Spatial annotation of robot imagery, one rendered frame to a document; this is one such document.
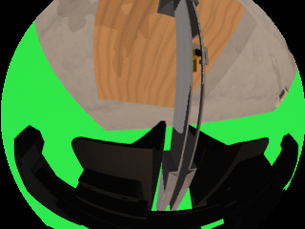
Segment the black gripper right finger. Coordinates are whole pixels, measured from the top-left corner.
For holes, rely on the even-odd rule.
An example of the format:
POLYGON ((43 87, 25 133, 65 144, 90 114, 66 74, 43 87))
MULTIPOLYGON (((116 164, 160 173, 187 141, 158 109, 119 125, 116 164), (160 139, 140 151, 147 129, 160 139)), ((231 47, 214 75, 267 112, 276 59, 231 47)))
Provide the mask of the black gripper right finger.
POLYGON ((224 183, 237 163, 266 152, 268 140, 267 137, 261 137, 226 145, 199 131, 193 156, 197 171, 190 184, 192 209, 207 205, 206 199, 224 183))

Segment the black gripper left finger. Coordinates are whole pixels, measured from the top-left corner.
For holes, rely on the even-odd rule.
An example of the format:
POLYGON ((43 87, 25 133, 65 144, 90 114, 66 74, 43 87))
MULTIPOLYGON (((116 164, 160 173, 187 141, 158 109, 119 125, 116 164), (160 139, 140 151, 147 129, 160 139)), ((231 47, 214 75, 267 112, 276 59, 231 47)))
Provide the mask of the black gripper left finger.
POLYGON ((72 139, 73 153, 83 169, 115 177, 140 180, 144 201, 153 210, 165 142, 165 121, 159 121, 145 136, 131 144, 98 138, 72 139))

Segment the tan flat rectangular board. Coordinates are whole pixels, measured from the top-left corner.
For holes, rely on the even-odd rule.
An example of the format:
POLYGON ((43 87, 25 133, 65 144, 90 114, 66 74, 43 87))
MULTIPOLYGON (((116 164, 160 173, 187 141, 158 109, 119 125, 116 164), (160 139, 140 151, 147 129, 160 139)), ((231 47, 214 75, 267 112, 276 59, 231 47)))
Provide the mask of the tan flat rectangular board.
POLYGON ((278 99, 275 101, 274 106, 275 107, 279 107, 279 104, 282 104, 282 100, 285 99, 285 96, 289 94, 289 92, 287 92, 286 88, 283 88, 283 91, 281 93, 281 95, 278 97, 278 99))

